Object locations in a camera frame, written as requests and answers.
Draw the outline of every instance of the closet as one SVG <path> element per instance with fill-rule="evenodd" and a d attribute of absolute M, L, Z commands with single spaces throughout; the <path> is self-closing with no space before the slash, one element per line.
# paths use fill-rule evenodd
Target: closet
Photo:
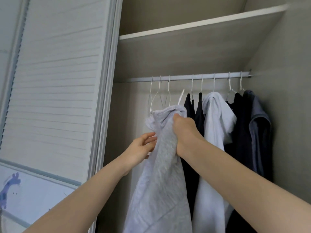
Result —
<path fill-rule="evenodd" d="M 197 103 L 213 91 L 214 73 L 225 98 L 229 72 L 236 91 L 242 72 L 272 119 L 275 183 L 311 202 L 310 0 L 23 0 L 20 9 L 1 92 L 0 176 L 24 175 L 23 193 L 38 198 L 23 185 L 32 179 L 70 193 L 120 155 L 148 131 L 150 93 L 160 95 L 154 110 L 168 106 L 170 76 L 179 76 L 171 104 L 191 88 Z M 89 232 L 122 232 L 143 165 L 119 182 Z M 25 199 L 2 213 L 14 229 L 65 197 L 41 195 L 49 206 L 30 217 Z"/>

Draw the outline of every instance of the gray hoodie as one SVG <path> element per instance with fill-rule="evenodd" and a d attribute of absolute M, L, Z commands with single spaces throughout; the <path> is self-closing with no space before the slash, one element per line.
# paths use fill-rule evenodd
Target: gray hoodie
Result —
<path fill-rule="evenodd" d="M 176 155 L 175 113 L 187 117 L 183 106 L 173 105 L 146 120 L 158 142 L 138 180 L 124 233 L 192 233 L 184 171 Z"/>

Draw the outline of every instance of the hanging rod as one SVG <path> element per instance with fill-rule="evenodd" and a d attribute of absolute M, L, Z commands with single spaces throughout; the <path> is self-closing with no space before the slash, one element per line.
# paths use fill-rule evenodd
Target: hanging rod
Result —
<path fill-rule="evenodd" d="M 242 77 L 243 78 L 250 78 L 252 75 L 250 72 L 242 72 Z M 181 80 L 199 80 L 199 79 L 213 79 L 214 74 L 191 74 L 191 75 L 178 75 L 178 76 L 161 76 L 161 81 L 181 81 Z M 241 72 L 235 72 L 235 73 L 230 73 L 230 78 L 240 78 L 241 77 Z M 220 78 L 229 78 L 229 73 L 220 73 L 220 74 L 215 74 L 215 79 L 220 79 Z M 152 81 L 157 82 L 160 80 L 160 77 L 153 77 Z M 151 77 L 146 77 L 146 78 L 128 78 L 125 80 L 118 80 L 115 79 L 115 83 L 136 83 L 136 82 L 151 82 Z"/>

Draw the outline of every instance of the white shelf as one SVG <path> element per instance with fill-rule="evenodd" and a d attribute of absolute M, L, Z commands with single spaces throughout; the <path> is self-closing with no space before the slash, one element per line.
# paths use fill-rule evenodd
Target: white shelf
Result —
<path fill-rule="evenodd" d="M 287 5 L 119 37 L 115 79 L 241 71 Z"/>

